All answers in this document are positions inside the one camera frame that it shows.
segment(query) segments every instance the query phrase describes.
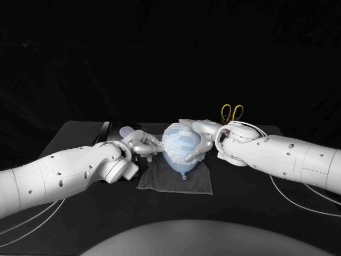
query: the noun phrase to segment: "table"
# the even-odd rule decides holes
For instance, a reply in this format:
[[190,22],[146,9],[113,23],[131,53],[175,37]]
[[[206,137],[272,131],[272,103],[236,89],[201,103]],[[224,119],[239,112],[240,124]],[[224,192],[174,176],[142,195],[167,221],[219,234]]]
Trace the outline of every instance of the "table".
[[[50,148],[89,146],[97,139],[103,122],[68,122]],[[139,123],[141,129],[162,134],[170,124]],[[278,127],[258,125],[269,134],[282,135]],[[113,138],[112,127],[109,138]],[[141,171],[146,162],[139,159]],[[139,178],[116,183],[96,182],[70,197],[45,225],[22,240],[0,248],[0,254],[81,255],[92,247],[123,231],[145,224],[180,219],[219,220],[278,232],[341,255],[341,218],[297,207],[282,197],[268,174],[249,166],[237,167],[217,158],[217,149],[206,155],[214,195],[161,193],[139,190]],[[287,196],[302,206],[341,214],[334,203],[308,190],[304,184],[275,178]],[[0,236],[0,245],[27,234],[48,218],[60,203],[28,224]],[[40,205],[0,220],[0,231],[35,216]]]

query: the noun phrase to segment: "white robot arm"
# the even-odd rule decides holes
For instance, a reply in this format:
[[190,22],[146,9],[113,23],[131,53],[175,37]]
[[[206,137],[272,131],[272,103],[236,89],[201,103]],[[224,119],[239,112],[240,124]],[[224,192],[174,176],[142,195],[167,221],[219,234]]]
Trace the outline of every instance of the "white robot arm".
[[74,196],[97,180],[115,183],[122,176],[131,180],[138,172],[132,152],[151,161],[151,153],[162,151],[159,140],[138,130],[122,141],[60,151],[18,168],[0,171],[0,219]]
[[272,176],[314,185],[341,195],[340,149],[278,135],[261,135],[259,128],[242,122],[230,122],[224,126],[210,120],[181,119],[180,122],[203,137],[188,161],[216,142],[219,158],[233,165],[249,165]]

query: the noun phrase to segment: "towel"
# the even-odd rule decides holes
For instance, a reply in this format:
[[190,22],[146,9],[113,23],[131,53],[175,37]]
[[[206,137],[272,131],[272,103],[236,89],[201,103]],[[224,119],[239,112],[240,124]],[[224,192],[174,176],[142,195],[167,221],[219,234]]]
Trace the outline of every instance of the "towel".
[[210,170],[204,161],[185,174],[187,180],[183,180],[183,175],[170,166],[162,153],[152,155],[152,162],[148,165],[138,189],[151,188],[158,192],[213,195]]

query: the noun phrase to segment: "white cable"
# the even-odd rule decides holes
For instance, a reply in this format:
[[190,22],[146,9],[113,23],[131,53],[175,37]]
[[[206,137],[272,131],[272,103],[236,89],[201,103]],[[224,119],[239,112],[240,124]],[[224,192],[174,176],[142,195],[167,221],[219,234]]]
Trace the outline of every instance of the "white cable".
[[327,196],[324,196],[318,191],[315,191],[307,184],[304,184],[320,196],[323,196],[326,199],[328,199],[330,201],[333,201],[334,203],[337,203],[339,205],[341,205],[341,203],[336,200],[333,200],[331,198],[328,198]]
[[14,229],[16,229],[18,227],[21,227],[25,223],[28,223],[31,220],[34,220],[54,205],[57,204],[57,202],[35,216],[32,217],[29,220],[27,220],[24,223],[21,223],[19,225],[16,225],[15,227],[6,229],[3,232],[0,232],[0,235],[5,234],[6,232],[12,231]]
[[[66,199],[63,200],[63,202],[61,202],[61,204],[60,204],[57,210],[61,208],[61,205],[63,205],[64,201],[66,201]],[[9,245],[9,244],[12,244],[12,243],[15,243],[15,242],[19,241],[22,238],[25,238],[32,232],[35,232],[35,231],[38,230],[38,228],[47,223],[47,221],[50,220],[50,218],[54,216],[57,210],[54,211],[54,213],[51,214],[51,216],[48,217],[48,219],[42,222],[42,224],[41,224],[27,235],[24,235],[21,238],[18,238],[16,240],[14,240],[11,243],[2,245],[0,247]]]
[[[285,196],[285,194],[282,193],[282,191],[279,190],[276,184],[275,184],[275,187],[276,187],[279,193],[284,195],[285,199],[287,199],[289,202],[292,202],[292,201],[288,199],[288,197]],[[313,211],[313,212],[317,212],[317,213],[321,213],[321,214],[326,214],[326,215],[331,215],[331,216],[336,216],[336,217],[341,217],[341,215],[337,215],[337,214],[331,214],[331,213],[327,213],[327,212],[318,212],[318,211],[315,211],[315,210],[313,210],[313,209],[310,209],[310,208],[307,208],[307,207],[298,205],[295,202],[292,202],[292,204],[297,205],[297,206],[300,206],[301,208],[304,208],[304,209]]]

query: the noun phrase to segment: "inflated balloon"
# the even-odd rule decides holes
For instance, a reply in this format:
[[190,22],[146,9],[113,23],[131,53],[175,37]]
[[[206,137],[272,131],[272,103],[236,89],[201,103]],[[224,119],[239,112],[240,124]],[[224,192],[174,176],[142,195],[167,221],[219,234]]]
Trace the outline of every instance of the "inflated balloon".
[[185,161],[200,142],[201,136],[181,123],[174,123],[164,131],[162,155],[172,169],[183,174],[184,180],[187,179],[185,173],[194,169],[197,163],[206,158],[206,153],[203,153],[190,162]]

